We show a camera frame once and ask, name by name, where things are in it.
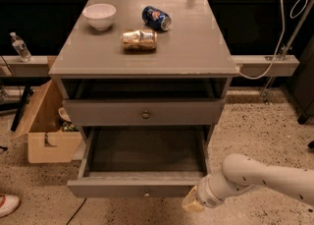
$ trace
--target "blue can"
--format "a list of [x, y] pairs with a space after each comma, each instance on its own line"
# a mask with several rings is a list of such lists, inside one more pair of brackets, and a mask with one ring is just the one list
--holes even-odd
[[167, 31], [171, 24], [171, 18], [168, 14], [152, 6], [144, 8], [141, 16], [150, 28]]

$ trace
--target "cardboard box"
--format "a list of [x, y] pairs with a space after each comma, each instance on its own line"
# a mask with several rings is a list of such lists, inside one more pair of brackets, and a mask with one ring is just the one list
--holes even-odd
[[12, 133], [12, 140], [27, 134], [30, 163], [70, 162], [82, 159], [85, 142], [80, 132], [60, 132], [62, 121], [58, 109], [62, 95], [54, 82], [34, 90], [23, 117]]

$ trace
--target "gold can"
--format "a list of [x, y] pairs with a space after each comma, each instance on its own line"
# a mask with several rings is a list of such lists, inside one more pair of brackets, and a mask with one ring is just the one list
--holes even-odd
[[125, 30], [122, 43], [127, 50], [151, 50], [157, 47], [157, 32], [153, 29]]

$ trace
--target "cabinet top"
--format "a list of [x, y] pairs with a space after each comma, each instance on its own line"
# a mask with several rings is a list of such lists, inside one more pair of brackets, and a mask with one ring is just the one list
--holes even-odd
[[[114, 24], [98, 31], [80, 15], [51, 68], [51, 77], [106, 78], [128, 76], [209, 76], [237, 74], [207, 0], [89, 0], [117, 9]], [[170, 29], [158, 31], [155, 51], [125, 51], [125, 29], [148, 28], [141, 13], [146, 6], [166, 12]]]

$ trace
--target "white cable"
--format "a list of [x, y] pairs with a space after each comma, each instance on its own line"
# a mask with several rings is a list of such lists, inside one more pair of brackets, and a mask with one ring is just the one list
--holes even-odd
[[291, 18], [291, 19], [297, 18], [297, 17], [303, 12], [303, 10], [304, 10], [304, 9], [306, 8], [306, 6], [307, 6], [308, 0], [305, 0], [305, 4], [304, 4], [303, 8], [300, 10], [300, 12], [298, 12], [295, 16], [293, 16], [293, 15], [292, 15], [292, 12], [293, 12], [293, 10], [295, 9], [296, 5], [297, 5], [300, 1], [301, 1], [301, 0], [297, 0], [297, 2], [294, 4], [293, 8], [291, 9], [291, 11], [290, 11], [290, 18]]
[[275, 53], [274, 53], [274, 55], [273, 55], [273, 60], [272, 60], [272, 62], [270, 63], [270, 65], [268, 66], [268, 68], [266, 69], [266, 71], [265, 71], [262, 75], [260, 75], [260, 76], [258, 76], [258, 77], [249, 77], [249, 76], [243, 74], [242, 72], [239, 72], [239, 74], [240, 74], [241, 76], [243, 76], [244, 78], [249, 79], [249, 80], [258, 80], [258, 79], [264, 77], [264, 76], [269, 72], [269, 70], [272, 68], [272, 66], [273, 66], [273, 64], [274, 64], [274, 62], [275, 62], [275, 60], [276, 60], [276, 54], [277, 54], [277, 52], [278, 52], [279, 46], [281, 45], [281, 42], [282, 42], [282, 40], [283, 40], [285, 31], [286, 31], [286, 26], [285, 26], [285, 12], [284, 12], [284, 0], [281, 0], [281, 11], [282, 11], [283, 30], [282, 30], [281, 37], [280, 37], [280, 39], [279, 39], [279, 41], [278, 41], [278, 43], [277, 43], [277, 47], [276, 47]]

